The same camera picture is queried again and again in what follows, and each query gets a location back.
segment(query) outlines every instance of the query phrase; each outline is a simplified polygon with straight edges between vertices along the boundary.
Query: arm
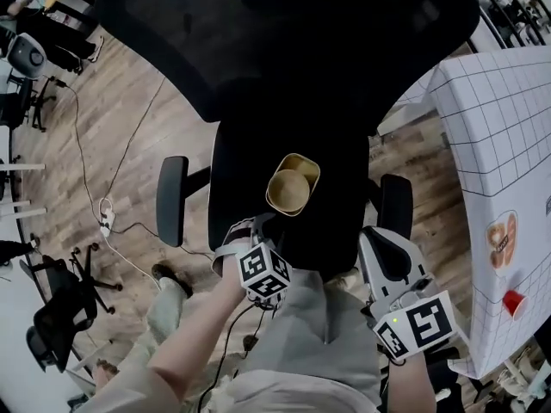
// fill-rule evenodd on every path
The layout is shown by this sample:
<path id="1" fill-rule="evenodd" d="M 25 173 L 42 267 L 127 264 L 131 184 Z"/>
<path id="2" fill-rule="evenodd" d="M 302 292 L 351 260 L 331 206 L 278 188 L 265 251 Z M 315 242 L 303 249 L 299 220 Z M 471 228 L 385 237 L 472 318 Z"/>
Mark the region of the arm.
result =
<path id="1" fill-rule="evenodd" d="M 227 319 L 245 297 L 235 258 L 224 260 L 224 276 L 211 296 L 159 347 L 148 367 L 182 400 L 213 353 Z"/>
<path id="2" fill-rule="evenodd" d="M 17 16 L 19 13 L 31 4 L 33 0 L 17 0 L 8 7 L 8 15 Z"/>
<path id="3" fill-rule="evenodd" d="M 427 373 L 424 354 L 406 360 L 404 366 L 389 363 L 388 411 L 391 413 L 435 413 L 436 397 Z"/>

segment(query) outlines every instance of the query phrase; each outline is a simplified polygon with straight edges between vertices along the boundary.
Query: grid pattern tablecloth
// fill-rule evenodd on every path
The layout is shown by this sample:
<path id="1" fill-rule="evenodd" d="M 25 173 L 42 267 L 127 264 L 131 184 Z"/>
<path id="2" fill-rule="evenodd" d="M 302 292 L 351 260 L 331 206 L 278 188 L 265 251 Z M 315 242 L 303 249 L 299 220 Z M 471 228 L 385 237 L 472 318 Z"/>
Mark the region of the grid pattern tablecloth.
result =
<path id="1" fill-rule="evenodd" d="M 426 87 L 454 155 L 474 302 L 470 357 L 450 365 L 481 378 L 551 315 L 551 47 L 450 59 L 426 78 L 401 102 L 422 100 Z M 502 305 L 509 289 L 529 297 L 517 321 Z"/>

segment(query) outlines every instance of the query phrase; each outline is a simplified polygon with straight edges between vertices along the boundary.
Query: wooden floor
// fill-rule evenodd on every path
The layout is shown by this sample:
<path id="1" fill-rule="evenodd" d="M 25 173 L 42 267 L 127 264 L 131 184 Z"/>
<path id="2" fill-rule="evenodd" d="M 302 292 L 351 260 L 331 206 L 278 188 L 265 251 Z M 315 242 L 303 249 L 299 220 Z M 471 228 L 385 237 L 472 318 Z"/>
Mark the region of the wooden floor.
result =
<path id="1" fill-rule="evenodd" d="M 94 213 L 107 193 L 127 141 L 145 113 L 163 77 L 145 60 L 107 35 L 102 56 L 80 77 L 59 73 L 78 94 L 78 131 L 84 148 L 84 162 Z M 71 249 L 82 251 L 98 242 L 93 253 L 93 273 L 98 280 L 120 282 L 121 293 L 100 291 L 114 315 L 100 311 L 90 330 L 78 335 L 75 345 L 82 354 L 94 343 L 115 339 L 107 353 L 117 364 L 144 330 L 144 316 L 156 294 L 153 283 L 124 262 L 102 240 L 96 218 L 84 188 L 83 167 L 77 147 L 74 121 L 77 104 L 68 89 L 51 88 L 57 95 L 45 109 L 47 133 L 28 126 L 15 131 L 14 154 L 27 163 L 45 163 L 43 172 L 24 175 L 23 195 L 36 206 L 47 207 L 46 216 L 26 219 L 24 230 L 41 239 L 42 253 L 67 259 Z M 108 198 L 116 212 L 115 229 L 142 222 L 155 231 L 155 195 L 161 163 L 165 157 L 189 157 L 190 171 L 209 164 L 216 125 L 206 124 L 180 93 L 164 81 L 158 97 L 136 133 L 121 171 Z M 433 114 L 407 126 L 384 143 L 371 139 L 369 175 L 378 181 L 385 173 L 404 176 L 412 182 L 414 226 L 412 239 L 423 251 L 439 284 L 449 290 L 454 303 L 469 315 L 471 311 L 470 243 L 467 217 L 451 152 L 439 118 Z M 186 204 L 185 245 L 190 250 L 207 250 L 207 190 L 192 196 Z M 366 221 L 373 221 L 368 207 Z M 156 262 L 172 265 L 204 298 L 217 278 L 203 256 L 192 256 L 171 248 L 143 228 L 124 235 L 112 235 L 111 244 L 122 255 L 147 272 Z M 35 255 L 34 261 L 40 258 Z M 41 283 L 46 286 L 44 277 Z M 242 351 L 241 340 L 257 327 L 258 310 L 239 322 L 232 334 L 230 352 Z M 220 356 L 220 348 L 214 355 Z M 462 379 L 464 402 L 474 393 Z M 480 404 L 470 410 L 479 410 Z"/>

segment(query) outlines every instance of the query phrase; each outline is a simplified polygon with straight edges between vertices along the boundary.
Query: person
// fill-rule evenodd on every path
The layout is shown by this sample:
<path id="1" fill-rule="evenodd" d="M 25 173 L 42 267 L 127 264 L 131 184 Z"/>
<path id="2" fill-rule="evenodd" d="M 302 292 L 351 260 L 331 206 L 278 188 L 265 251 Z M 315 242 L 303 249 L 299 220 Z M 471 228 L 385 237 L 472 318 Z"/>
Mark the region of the person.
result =
<path id="1" fill-rule="evenodd" d="M 4 265 L 11 259 L 25 256 L 33 252 L 40 244 L 40 240 L 31 234 L 29 243 L 11 242 L 9 240 L 0 240 L 0 265 Z"/>
<path id="2" fill-rule="evenodd" d="M 81 411 L 178 412 L 244 298 L 236 259 L 227 256 L 210 297 L 160 345 L 147 366 L 119 372 Z M 324 287 L 317 271 L 294 269 L 277 317 L 238 376 L 209 404 L 230 413 L 375 412 L 381 403 L 379 362 L 375 334 L 362 307 L 351 294 Z M 389 366 L 389 411 L 436 411 L 423 354 Z"/>
<path id="3" fill-rule="evenodd" d="M 99 392 L 119 372 L 132 372 L 135 367 L 143 368 L 157 351 L 159 346 L 176 330 L 182 316 L 191 313 L 196 304 L 190 301 L 194 295 L 191 286 L 176 277 L 174 271 L 163 264 L 152 267 L 152 277 L 157 281 L 160 291 L 152 301 L 152 305 L 145 315 L 145 332 L 141 334 L 128 355 L 118 366 L 114 366 L 106 360 L 98 360 L 94 369 L 94 381 L 96 392 Z M 197 294 L 196 299 L 201 300 L 204 295 Z M 224 360 L 224 366 L 220 376 L 233 374 L 238 363 L 243 359 L 240 354 L 229 354 Z M 203 386 L 210 384 L 217 372 L 218 363 L 212 363 L 201 376 L 202 381 L 197 381 L 194 389 L 186 397 L 180 409 L 180 413 L 196 411 L 197 402 L 201 396 Z"/>
<path id="4" fill-rule="evenodd" d="M 88 42 L 81 32 L 58 23 L 40 9 L 30 9 L 33 0 L 0 0 L 0 26 L 16 34 L 29 34 L 44 48 L 48 61 L 66 71 L 81 73 L 82 60 L 95 63 L 103 46 Z"/>

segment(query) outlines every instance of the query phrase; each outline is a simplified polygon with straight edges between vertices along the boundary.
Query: power strip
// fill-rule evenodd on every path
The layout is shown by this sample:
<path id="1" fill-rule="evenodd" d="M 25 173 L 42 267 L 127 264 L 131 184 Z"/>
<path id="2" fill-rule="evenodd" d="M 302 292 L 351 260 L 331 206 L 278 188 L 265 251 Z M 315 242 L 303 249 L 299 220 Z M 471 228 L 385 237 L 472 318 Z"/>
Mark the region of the power strip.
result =
<path id="1" fill-rule="evenodd" d="M 115 213 L 113 213 L 113 208 L 109 208 L 105 212 L 105 217 L 102 215 L 102 226 L 100 231 L 102 232 L 105 238 L 111 235 L 111 229 L 113 228 L 113 223 L 115 221 Z"/>

